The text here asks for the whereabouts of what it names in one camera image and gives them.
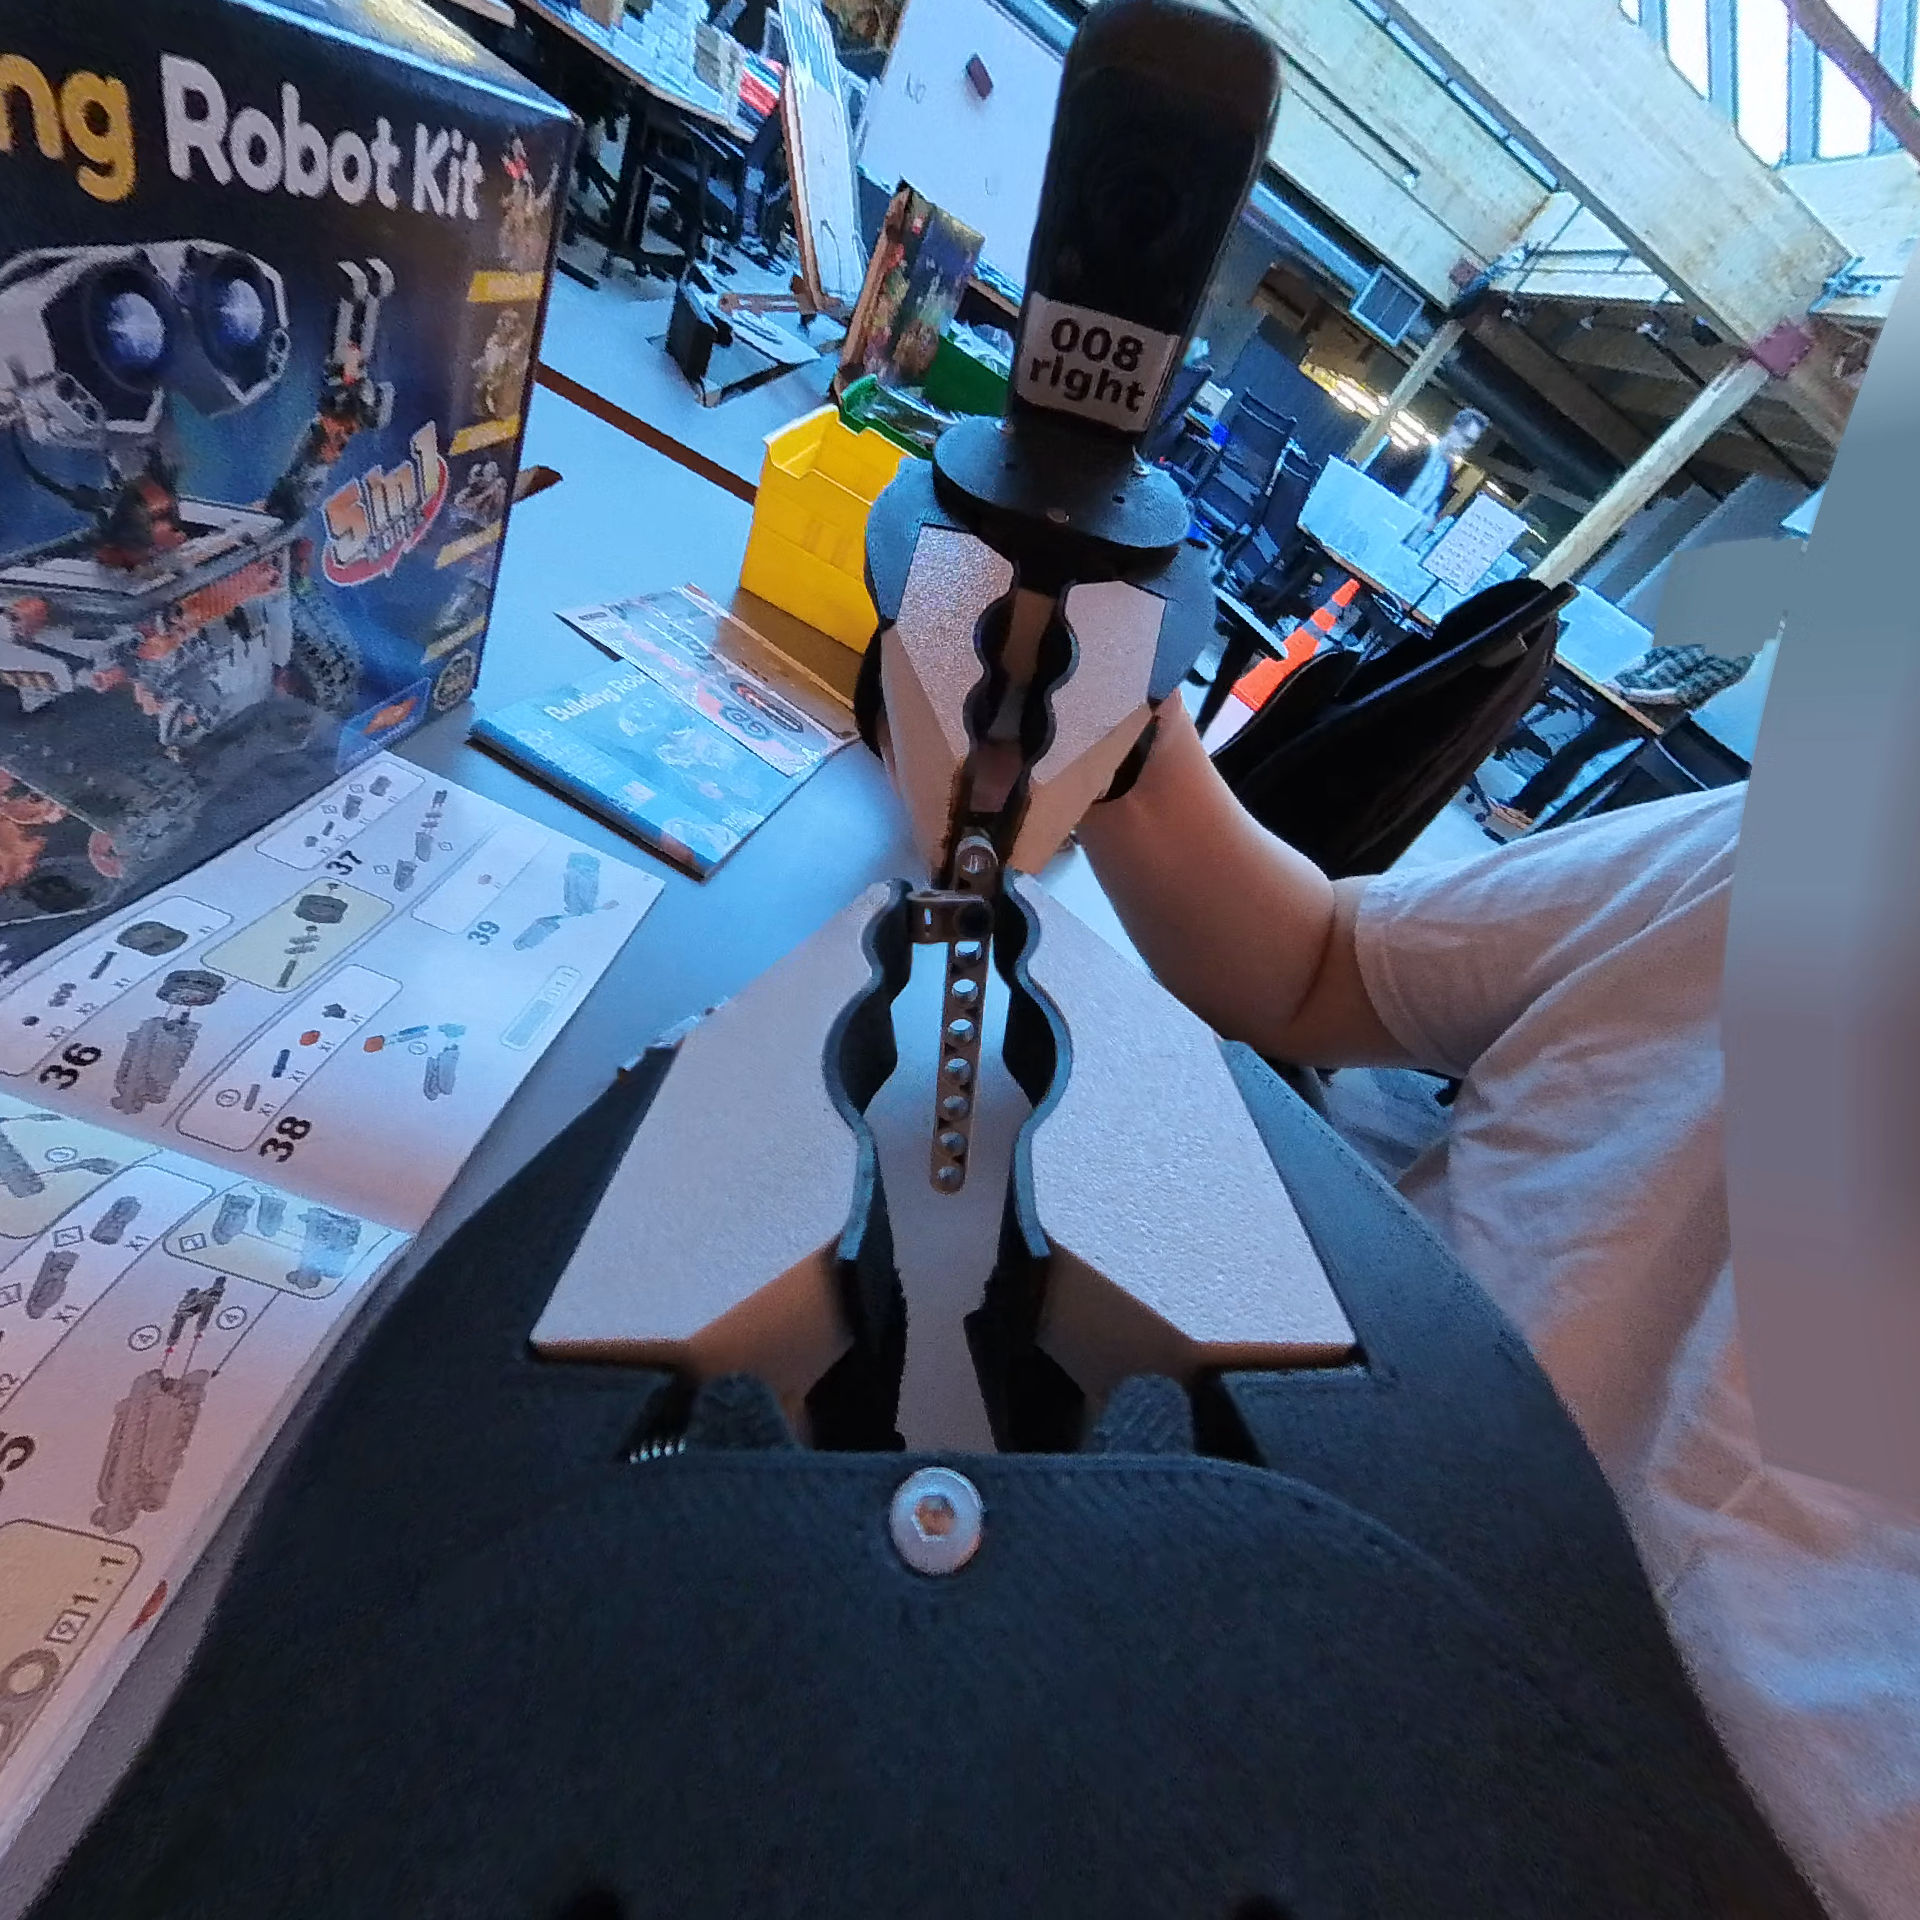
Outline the blue booklet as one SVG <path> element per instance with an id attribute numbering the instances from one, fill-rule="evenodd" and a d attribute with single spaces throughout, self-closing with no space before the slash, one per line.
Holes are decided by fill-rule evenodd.
<path id="1" fill-rule="evenodd" d="M 727 861 L 845 740 L 751 676 L 640 669 L 481 716 L 471 740 L 692 877 Z"/>

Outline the black office chair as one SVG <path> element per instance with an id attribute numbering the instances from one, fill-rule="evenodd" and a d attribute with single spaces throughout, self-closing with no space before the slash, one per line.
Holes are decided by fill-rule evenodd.
<path id="1" fill-rule="evenodd" d="M 1211 763 L 1329 877 L 1381 876 L 1533 706 L 1574 597 L 1574 585 L 1498 581 L 1373 658 L 1319 654 Z"/>
<path id="2" fill-rule="evenodd" d="M 1229 394 L 1215 408 L 1202 394 L 1203 389 L 1173 413 L 1162 467 L 1188 500 L 1188 545 L 1209 562 L 1211 585 L 1225 585 L 1297 449 L 1297 418 L 1258 394 Z"/>

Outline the red striped leaflet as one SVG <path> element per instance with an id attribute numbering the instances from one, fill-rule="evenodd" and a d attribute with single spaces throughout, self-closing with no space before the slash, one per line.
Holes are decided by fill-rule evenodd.
<path id="1" fill-rule="evenodd" d="M 831 685 L 703 589 L 630 593 L 557 617 L 787 778 L 807 778 L 856 738 L 851 706 Z"/>

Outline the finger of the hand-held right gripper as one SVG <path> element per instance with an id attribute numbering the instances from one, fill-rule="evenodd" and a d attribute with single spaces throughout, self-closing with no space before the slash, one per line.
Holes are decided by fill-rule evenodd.
<path id="1" fill-rule="evenodd" d="M 1020 780 L 1016 738 L 974 738 L 967 711 L 986 666 L 983 615 L 999 611 L 1016 568 L 977 536 L 927 524 L 880 632 L 880 758 L 927 876 L 946 876 L 974 808 L 991 819 Z"/>
<path id="2" fill-rule="evenodd" d="M 991 806 L 1006 869 L 1035 876 L 1113 786 L 1148 724 L 1162 597 L 1122 585 L 1016 591 L 991 745 L 1021 758 Z"/>

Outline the open instruction manual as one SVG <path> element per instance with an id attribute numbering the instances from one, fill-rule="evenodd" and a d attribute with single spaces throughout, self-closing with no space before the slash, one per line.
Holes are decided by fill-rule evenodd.
<path id="1" fill-rule="evenodd" d="M 2 1846 L 660 890 L 376 755 L 2 977 Z"/>

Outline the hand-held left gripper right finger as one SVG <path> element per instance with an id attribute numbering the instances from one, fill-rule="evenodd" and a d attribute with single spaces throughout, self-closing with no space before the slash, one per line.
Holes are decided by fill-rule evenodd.
<path id="1" fill-rule="evenodd" d="M 967 1319 L 995 1450 L 1076 1450 L 1128 1377 L 1359 1362 L 1218 1035 L 1030 877 L 1006 880 L 995 968 L 1028 1100 Z"/>

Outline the orange traffic cone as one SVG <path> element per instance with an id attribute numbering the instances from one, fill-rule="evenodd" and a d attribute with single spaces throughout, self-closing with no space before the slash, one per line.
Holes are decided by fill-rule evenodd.
<path id="1" fill-rule="evenodd" d="M 1323 650 L 1337 650 L 1334 632 L 1348 617 L 1359 593 L 1359 581 L 1343 581 L 1323 603 L 1297 619 L 1281 641 L 1261 627 L 1230 615 L 1229 650 L 1222 654 L 1222 672 L 1229 676 L 1222 697 L 1211 689 L 1202 703 L 1203 716 L 1196 721 L 1209 751 L 1225 748 L 1245 724 L 1278 696 L 1278 689 L 1297 676 Z"/>

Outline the person in white t-shirt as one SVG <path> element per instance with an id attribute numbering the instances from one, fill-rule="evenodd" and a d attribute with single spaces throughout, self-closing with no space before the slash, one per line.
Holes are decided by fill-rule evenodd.
<path id="1" fill-rule="evenodd" d="M 1576 1418 L 1685 1664 L 1836 1915 L 1915 1915 L 1915 1519 L 1764 1467 L 1719 1151 L 1742 783 L 1395 869 L 1359 977 L 1458 1081 L 1401 1176 Z"/>

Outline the black stand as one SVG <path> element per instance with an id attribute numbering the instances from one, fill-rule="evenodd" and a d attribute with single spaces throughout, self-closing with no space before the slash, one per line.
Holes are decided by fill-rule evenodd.
<path id="1" fill-rule="evenodd" d="M 677 285 L 664 354 L 703 408 L 813 365 L 819 349 L 753 311 L 725 311 L 721 298 Z"/>

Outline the grey perforated building beam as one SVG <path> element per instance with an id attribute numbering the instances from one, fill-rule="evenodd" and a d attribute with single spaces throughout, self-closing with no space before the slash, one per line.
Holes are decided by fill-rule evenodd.
<path id="1" fill-rule="evenodd" d="M 942 949 L 940 1057 L 931 1123 L 931 1189 L 967 1189 L 995 914 L 974 890 L 921 889 L 904 898 L 913 943 Z"/>

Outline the robot kit box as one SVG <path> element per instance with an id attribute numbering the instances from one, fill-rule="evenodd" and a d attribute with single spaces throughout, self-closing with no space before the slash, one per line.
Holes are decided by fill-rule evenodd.
<path id="1" fill-rule="evenodd" d="M 466 697 L 579 135 L 430 2 L 2 2 L 2 972 Z"/>

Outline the person's right forearm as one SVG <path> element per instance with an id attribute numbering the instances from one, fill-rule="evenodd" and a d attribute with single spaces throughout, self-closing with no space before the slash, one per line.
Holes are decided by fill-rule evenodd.
<path id="1" fill-rule="evenodd" d="M 1222 1037 L 1297 1069 L 1420 1069 L 1359 962 L 1368 877 L 1333 880 L 1258 827 L 1165 697 L 1132 786 L 1076 827 L 1094 877 L 1160 983 Z"/>

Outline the green plastic bin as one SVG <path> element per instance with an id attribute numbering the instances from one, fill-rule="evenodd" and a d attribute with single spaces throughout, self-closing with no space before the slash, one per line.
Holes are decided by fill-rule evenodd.
<path id="1" fill-rule="evenodd" d="M 856 377 L 841 377 L 831 389 L 835 413 L 851 432 L 874 432 L 889 443 L 904 446 L 913 456 L 931 456 L 938 438 L 964 420 L 964 418 L 995 418 L 1002 413 L 1009 377 L 1006 365 L 986 362 L 983 370 L 959 377 L 959 386 L 940 386 L 940 391 L 927 391 L 927 386 L 880 377 L 878 371 L 861 371 Z"/>

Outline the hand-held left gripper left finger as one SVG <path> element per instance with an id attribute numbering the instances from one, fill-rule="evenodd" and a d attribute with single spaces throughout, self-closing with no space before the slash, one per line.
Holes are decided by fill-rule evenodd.
<path id="1" fill-rule="evenodd" d="M 901 1445 L 904 1298 L 868 1105 L 898 1065 L 904 894 L 866 889 L 680 1040 L 535 1355 L 753 1376 L 815 1445 Z"/>

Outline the colourful toy box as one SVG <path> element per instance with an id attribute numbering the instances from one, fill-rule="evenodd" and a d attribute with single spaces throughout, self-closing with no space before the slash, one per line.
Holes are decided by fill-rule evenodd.
<path id="1" fill-rule="evenodd" d="M 858 288 L 830 386 L 831 397 L 874 374 L 892 389 L 923 383 L 983 256 L 983 233 L 898 184 Z"/>

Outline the yellow plastic bin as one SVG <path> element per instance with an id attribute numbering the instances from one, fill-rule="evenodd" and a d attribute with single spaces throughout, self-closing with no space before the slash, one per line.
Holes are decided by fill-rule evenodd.
<path id="1" fill-rule="evenodd" d="M 878 622 L 866 585 L 868 512 L 904 465 L 923 454 L 849 426 L 831 405 L 767 435 L 737 585 L 861 654 Z"/>

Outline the plaid cloth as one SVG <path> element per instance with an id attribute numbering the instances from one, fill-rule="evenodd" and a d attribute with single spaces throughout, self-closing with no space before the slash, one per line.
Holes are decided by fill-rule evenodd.
<path id="1" fill-rule="evenodd" d="M 1725 655 L 1711 647 L 1653 647 L 1623 666 L 1608 685 L 1619 697 L 1643 711 L 1695 711 L 1738 685 L 1750 672 L 1754 658 L 1754 654 Z"/>

